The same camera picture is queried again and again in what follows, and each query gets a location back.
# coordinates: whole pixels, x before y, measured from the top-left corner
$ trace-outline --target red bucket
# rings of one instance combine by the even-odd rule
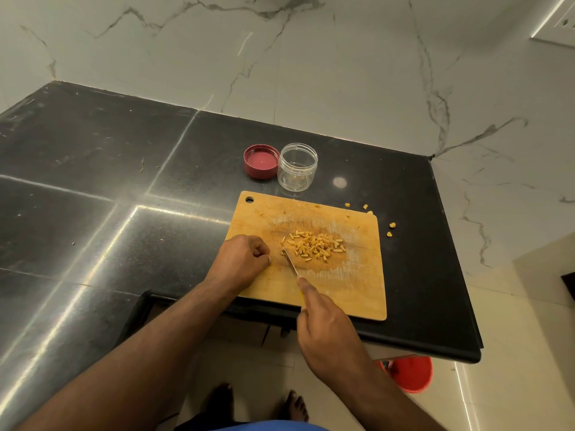
[[[378,363],[385,370],[383,363]],[[387,372],[404,392],[421,393],[431,384],[433,364],[430,357],[405,357],[393,360]]]

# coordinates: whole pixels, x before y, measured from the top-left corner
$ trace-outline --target clear plastic jar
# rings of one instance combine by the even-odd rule
[[[301,192],[312,184],[317,153],[305,144],[289,144],[279,155],[278,181],[284,189]]]

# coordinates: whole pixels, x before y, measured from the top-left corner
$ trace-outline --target wooden cutting board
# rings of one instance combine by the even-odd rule
[[[240,296],[301,306],[303,298],[280,241],[293,231],[327,233],[343,239],[347,254],[333,254],[324,262],[306,262],[289,250],[298,273],[331,297],[348,315],[383,321],[384,271],[377,218],[364,212],[243,191],[226,239],[237,234],[260,236],[271,249],[271,264]]]

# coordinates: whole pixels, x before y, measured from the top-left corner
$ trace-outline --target electrical switch plate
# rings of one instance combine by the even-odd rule
[[[575,47],[575,0],[560,0],[531,38]]]

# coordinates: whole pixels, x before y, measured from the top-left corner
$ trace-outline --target black countertop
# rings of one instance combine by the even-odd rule
[[[249,145],[292,142],[319,156],[306,191],[243,172]],[[347,185],[336,187],[336,177]],[[0,428],[109,351],[144,291],[181,297],[202,281],[242,190],[369,204],[388,318],[355,318],[362,338],[479,361],[481,339],[426,157],[54,82],[0,116]],[[291,326],[298,311],[249,299],[228,310]],[[31,391],[20,412],[18,399]]]

